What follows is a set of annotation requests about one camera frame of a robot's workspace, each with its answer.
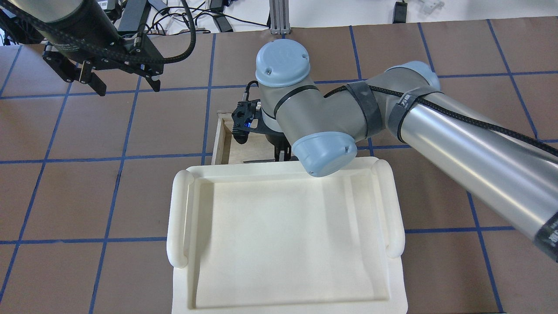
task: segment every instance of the black strap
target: black strap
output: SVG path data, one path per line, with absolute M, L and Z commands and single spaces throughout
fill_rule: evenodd
M 403 124 L 403 119 L 405 119 L 409 113 L 409 110 L 411 110 L 418 97 L 423 97 L 431 93 L 441 93 L 441 91 L 432 86 L 418 87 L 403 94 L 399 99 L 399 102 L 393 106 L 387 120 L 387 127 L 391 134 L 397 136 L 399 141 L 405 143 L 405 141 L 401 138 L 401 125 Z
M 366 122 L 365 137 L 379 133 L 382 130 L 382 114 L 374 94 L 366 81 L 348 83 L 347 90 L 360 106 Z
M 315 85 L 304 85 L 304 86 L 300 86 L 297 87 L 295 89 L 293 89 L 292 91 L 288 92 L 285 96 L 283 96 L 283 98 L 279 99 L 279 101 L 277 102 L 277 104 L 275 105 L 275 109 L 273 110 L 273 118 L 275 119 L 275 117 L 277 117 L 277 110 L 279 110 L 279 107 L 281 107 L 281 105 L 287 101 L 287 99 L 291 98 L 292 96 L 305 91 L 307 89 L 318 89 Z

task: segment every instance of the light blue joint cap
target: light blue joint cap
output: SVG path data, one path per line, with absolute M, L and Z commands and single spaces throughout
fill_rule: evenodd
M 354 138 L 341 132 L 320 132 L 306 135 L 292 146 L 306 172 L 324 177 L 343 168 L 357 155 Z
M 420 61 L 407 62 L 405 64 L 392 66 L 391 68 L 387 69 L 386 72 L 395 68 L 405 68 L 405 69 L 413 70 L 419 73 L 428 82 L 430 86 L 440 90 L 440 80 L 438 79 L 438 75 L 432 72 L 430 66 L 424 62 L 420 62 Z
M 268 42 L 256 56 L 256 79 L 265 86 L 291 86 L 302 81 L 308 74 L 308 51 L 294 40 L 277 39 Z

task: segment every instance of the power adapter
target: power adapter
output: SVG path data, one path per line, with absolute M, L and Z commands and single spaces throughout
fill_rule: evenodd
M 407 3 L 396 2 L 393 7 L 393 24 L 407 22 Z

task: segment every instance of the velcro strap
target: velcro strap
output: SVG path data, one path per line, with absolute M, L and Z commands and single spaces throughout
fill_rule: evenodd
M 379 133 L 382 130 L 382 114 L 380 107 L 366 81 L 348 83 L 347 90 L 360 106 L 366 122 L 365 137 Z
M 401 138 L 401 125 L 403 124 L 403 119 L 407 116 L 409 110 L 411 110 L 413 104 L 419 97 L 426 96 L 432 93 L 441 93 L 441 91 L 437 90 L 432 86 L 422 86 L 415 89 L 412 89 L 399 99 L 399 102 L 395 106 L 391 113 L 389 114 L 389 118 L 387 120 L 387 128 L 394 136 L 397 136 L 397 139 L 403 143 L 403 139 Z

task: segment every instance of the white object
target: white object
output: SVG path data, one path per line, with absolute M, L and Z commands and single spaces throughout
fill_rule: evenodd
M 298 161 L 177 173 L 172 313 L 406 313 L 393 173 L 356 158 L 322 178 Z
M 440 0 L 420 0 L 420 1 L 424 2 L 424 5 L 422 6 L 422 10 L 426 14 L 430 14 L 436 8 L 441 8 L 444 6 L 444 2 Z

